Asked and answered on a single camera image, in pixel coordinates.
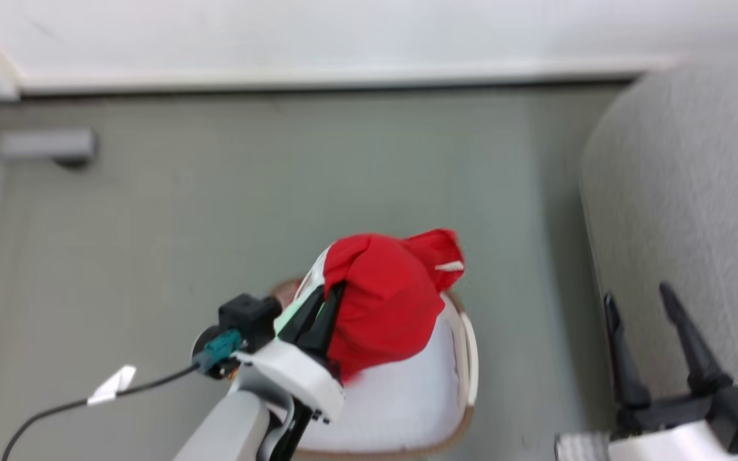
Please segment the grey metal frame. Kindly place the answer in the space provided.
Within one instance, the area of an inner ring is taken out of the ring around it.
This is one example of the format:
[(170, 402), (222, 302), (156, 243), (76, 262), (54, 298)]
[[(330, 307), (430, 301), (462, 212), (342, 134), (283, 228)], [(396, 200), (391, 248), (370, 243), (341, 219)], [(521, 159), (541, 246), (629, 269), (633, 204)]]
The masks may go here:
[(53, 158), (97, 159), (99, 140), (90, 128), (3, 129), (0, 159), (10, 161)]

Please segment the red and white garment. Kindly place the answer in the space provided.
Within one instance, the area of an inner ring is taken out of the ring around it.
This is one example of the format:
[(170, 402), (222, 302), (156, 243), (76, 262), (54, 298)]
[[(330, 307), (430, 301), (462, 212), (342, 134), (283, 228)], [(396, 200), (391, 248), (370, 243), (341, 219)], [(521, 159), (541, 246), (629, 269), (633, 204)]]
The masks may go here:
[(345, 283), (326, 355), (349, 382), (368, 368), (424, 350), (445, 307), (441, 295), (464, 271), (465, 257), (453, 230), (434, 229), (407, 238), (353, 234), (317, 257), (296, 283), (274, 327), (280, 332), (318, 287), (330, 298), (334, 286)]

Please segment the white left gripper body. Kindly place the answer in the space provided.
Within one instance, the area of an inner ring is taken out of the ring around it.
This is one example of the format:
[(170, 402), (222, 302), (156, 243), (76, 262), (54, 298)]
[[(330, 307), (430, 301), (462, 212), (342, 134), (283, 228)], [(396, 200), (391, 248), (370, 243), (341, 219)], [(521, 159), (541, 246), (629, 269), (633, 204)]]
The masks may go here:
[(279, 390), (298, 399), (329, 422), (337, 422), (345, 408), (345, 389), (330, 371), (301, 348), (275, 338), (257, 352), (238, 350), (234, 358), (254, 368)]

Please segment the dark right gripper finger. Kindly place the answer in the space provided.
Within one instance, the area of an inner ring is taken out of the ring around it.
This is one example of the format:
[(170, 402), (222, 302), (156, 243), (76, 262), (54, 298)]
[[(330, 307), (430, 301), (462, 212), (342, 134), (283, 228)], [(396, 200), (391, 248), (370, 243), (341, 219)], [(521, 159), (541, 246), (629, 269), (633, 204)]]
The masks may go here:
[(650, 392), (639, 378), (636, 363), (626, 341), (623, 318), (610, 292), (606, 292), (603, 296), (603, 309), (615, 400), (623, 408), (647, 408), (651, 403)]
[(719, 364), (673, 287), (662, 281), (659, 294), (668, 320), (677, 331), (689, 372), (686, 382), (691, 394), (711, 396), (732, 387), (734, 380)]

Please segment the grey fabric sofa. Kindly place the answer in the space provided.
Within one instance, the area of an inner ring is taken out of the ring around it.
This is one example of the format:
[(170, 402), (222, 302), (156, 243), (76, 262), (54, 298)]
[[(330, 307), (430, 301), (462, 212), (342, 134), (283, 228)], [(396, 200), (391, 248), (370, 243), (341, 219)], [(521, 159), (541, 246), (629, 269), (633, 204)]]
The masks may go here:
[(738, 60), (679, 65), (624, 91), (591, 135), (580, 196), (611, 388), (606, 292), (653, 399), (689, 392), (662, 281), (738, 380)]

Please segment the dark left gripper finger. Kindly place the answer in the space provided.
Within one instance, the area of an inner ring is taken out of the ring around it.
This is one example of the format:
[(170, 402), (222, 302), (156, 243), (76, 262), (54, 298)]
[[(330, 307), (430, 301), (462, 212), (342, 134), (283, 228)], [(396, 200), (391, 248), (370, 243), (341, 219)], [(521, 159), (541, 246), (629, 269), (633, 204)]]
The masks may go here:
[(315, 319), (308, 330), (308, 355), (319, 362), (328, 373), (339, 373), (340, 364), (330, 358), (330, 347), (339, 316), (341, 301), (345, 294), (346, 281), (340, 281), (328, 291), (320, 286), (313, 292), (309, 301), (313, 306)]
[(276, 336), (286, 343), (323, 345), (331, 341), (331, 313), (326, 307), (325, 292), (313, 291), (292, 314)]

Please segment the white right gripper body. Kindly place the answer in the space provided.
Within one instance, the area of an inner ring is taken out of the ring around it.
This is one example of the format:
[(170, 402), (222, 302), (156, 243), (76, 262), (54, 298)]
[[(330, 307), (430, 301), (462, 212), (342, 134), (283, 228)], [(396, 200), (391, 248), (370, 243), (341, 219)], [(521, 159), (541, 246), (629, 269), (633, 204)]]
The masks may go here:
[(738, 384), (711, 397), (702, 419), (610, 442), (607, 461), (738, 461)]

